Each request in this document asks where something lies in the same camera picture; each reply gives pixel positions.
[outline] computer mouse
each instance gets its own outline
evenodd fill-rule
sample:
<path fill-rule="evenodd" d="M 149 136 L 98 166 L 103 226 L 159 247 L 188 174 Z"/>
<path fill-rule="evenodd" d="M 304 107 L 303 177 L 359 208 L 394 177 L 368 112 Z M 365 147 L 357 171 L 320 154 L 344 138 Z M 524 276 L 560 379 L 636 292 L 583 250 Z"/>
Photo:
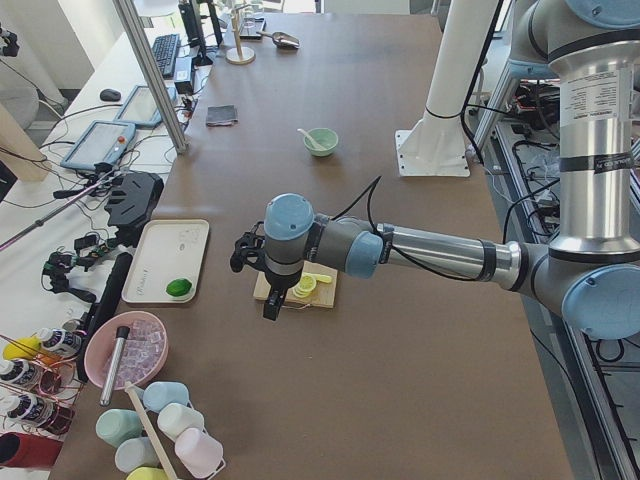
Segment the computer mouse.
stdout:
<path fill-rule="evenodd" d="M 112 88 L 105 88 L 100 92 L 100 100 L 103 102 L 117 102 L 120 98 L 122 98 L 120 92 Z"/>

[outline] small container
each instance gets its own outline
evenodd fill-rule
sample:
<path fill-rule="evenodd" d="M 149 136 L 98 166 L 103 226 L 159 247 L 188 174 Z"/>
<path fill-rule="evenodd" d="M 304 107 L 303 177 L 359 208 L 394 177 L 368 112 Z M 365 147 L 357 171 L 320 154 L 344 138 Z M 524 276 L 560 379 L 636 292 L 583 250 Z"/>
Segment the small container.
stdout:
<path fill-rule="evenodd" d="M 127 480 L 169 480 L 161 468 L 140 467 L 127 476 Z"/>
<path fill-rule="evenodd" d="M 42 328 L 36 333 L 42 348 L 62 358 L 74 357 L 82 347 L 82 337 L 61 328 Z"/>
<path fill-rule="evenodd" d="M 142 423 L 133 410 L 112 408 L 100 415 L 96 422 L 96 435 L 115 448 L 141 434 Z"/>
<path fill-rule="evenodd" d="M 57 393 L 61 384 L 59 375 L 22 358 L 0 360 L 0 381 L 26 391 L 40 388 L 49 394 Z"/>
<path fill-rule="evenodd" d="M 149 410 L 160 413 L 170 403 L 189 403 L 189 390 L 180 382 L 153 382 L 149 385 L 142 397 L 144 406 Z"/>
<path fill-rule="evenodd" d="M 33 393 L 9 395 L 0 400 L 0 415 L 23 425 L 42 428 L 53 435 L 69 431 L 74 412 Z"/>
<path fill-rule="evenodd" d="M 180 403 L 170 403 L 158 415 L 158 428 L 175 442 L 187 428 L 204 430 L 204 416 Z"/>
<path fill-rule="evenodd" d="M 157 467 L 160 463 L 149 437 L 130 438 L 116 451 L 116 468 L 131 473 L 138 467 Z"/>
<path fill-rule="evenodd" d="M 22 432 L 0 436 L 0 467 L 50 470 L 62 449 L 62 442 Z"/>
<path fill-rule="evenodd" d="M 175 452 L 195 478 L 207 478 L 220 470 L 222 444 L 197 428 L 187 428 L 176 440 Z"/>

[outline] white tray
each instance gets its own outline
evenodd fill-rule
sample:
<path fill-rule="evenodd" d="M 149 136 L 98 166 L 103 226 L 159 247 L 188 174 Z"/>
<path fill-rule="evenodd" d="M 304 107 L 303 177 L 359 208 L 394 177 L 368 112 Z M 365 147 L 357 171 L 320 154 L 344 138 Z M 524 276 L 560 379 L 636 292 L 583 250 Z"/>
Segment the white tray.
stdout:
<path fill-rule="evenodd" d="M 122 290 L 127 303 L 185 303 L 198 288 L 200 266 L 209 235 L 206 220 L 152 220 L 145 225 Z M 193 286 L 182 297 L 166 292 L 172 280 Z"/>

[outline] red cup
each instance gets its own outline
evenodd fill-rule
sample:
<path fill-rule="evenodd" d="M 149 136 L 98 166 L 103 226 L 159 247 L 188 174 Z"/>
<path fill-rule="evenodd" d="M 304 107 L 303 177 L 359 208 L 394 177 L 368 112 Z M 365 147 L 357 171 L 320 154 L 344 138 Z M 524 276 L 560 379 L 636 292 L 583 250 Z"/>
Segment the red cup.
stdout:
<path fill-rule="evenodd" d="M 62 442 L 52 438 L 8 432 L 0 436 L 0 466 L 49 470 L 58 458 Z"/>

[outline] metal frame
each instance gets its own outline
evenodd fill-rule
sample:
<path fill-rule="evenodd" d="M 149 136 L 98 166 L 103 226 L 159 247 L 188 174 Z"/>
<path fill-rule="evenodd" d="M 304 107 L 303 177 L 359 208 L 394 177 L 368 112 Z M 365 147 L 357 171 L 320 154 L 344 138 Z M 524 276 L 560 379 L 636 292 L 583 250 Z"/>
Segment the metal frame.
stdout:
<path fill-rule="evenodd" d="M 147 81 L 149 90 L 151 90 L 153 99 L 158 106 L 158 111 L 160 112 L 162 121 L 167 127 L 167 133 L 176 148 L 176 152 L 184 153 L 188 146 L 187 140 L 173 110 L 173 103 L 169 98 L 164 80 L 151 52 L 149 41 L 144 33 L 142 21 L 138 16 L 133 0 L 113 0 L 113 5 L 120 17 L 124 31 L 127 33 L 127 37 L 129 37 L 133 53 L 138 60 L 142 75 Z"/>

